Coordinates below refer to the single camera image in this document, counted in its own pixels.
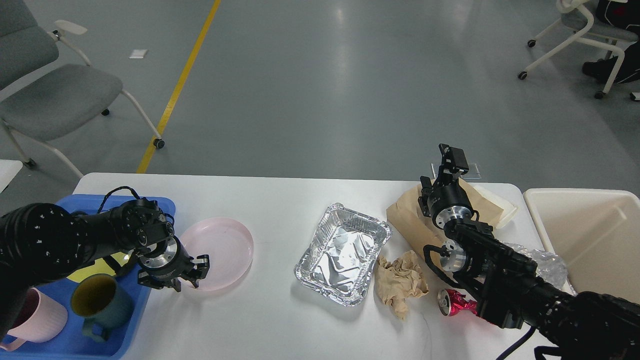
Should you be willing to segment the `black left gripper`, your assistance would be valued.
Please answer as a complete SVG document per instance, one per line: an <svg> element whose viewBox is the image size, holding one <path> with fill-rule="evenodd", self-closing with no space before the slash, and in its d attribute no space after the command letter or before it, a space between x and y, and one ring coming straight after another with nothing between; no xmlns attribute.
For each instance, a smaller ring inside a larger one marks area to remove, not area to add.
<svg viewBox="0 0 640 360"><path fill-rule="evenodd" d="M167 240L163 249L157 243L156 249L158 254L149 253L138 258L141 267L137 274L138 285L156 290L169 288L180 293L180 278L198 289L200 280L204 280L210 271L210 255L193 258L176 237Z"/></svg>

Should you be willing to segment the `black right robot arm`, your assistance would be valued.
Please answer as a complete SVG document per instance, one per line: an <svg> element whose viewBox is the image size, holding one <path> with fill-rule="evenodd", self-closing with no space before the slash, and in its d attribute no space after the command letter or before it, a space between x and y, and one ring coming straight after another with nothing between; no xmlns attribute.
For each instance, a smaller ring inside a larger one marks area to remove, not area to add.
<svg viewBox="0 0 640 360"><path fill-rule="evenodd" d="M505 360L538 331L551 346L535 347L537 360L637 360L639 305L592 291L571 295L537 276L534 260L501 243L493 227L480 221L460 185L469 171L464 151L444 143L438 147L438 174L435 180L420 178L417 201L446 241L423 246L425 263L444 283L473 296L478 317L502 329L530 326L499 359Z"/></svg>

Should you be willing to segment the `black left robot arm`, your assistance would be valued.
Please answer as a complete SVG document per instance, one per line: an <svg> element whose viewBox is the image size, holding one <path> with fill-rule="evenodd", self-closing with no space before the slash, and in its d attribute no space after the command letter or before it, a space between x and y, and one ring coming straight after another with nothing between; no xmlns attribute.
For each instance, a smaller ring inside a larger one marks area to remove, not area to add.
<svg viewBox="0 0 640 360"><path fill-rule="evenodd" d="M190 256L176 237L173 216L139 196L95 214L68 212L55 203L30 203L1 217L1 335L9 333L32 287L62 280L116 253L131 252L137 282L180 292L182 280L198 288L210 256Z"/></svg>

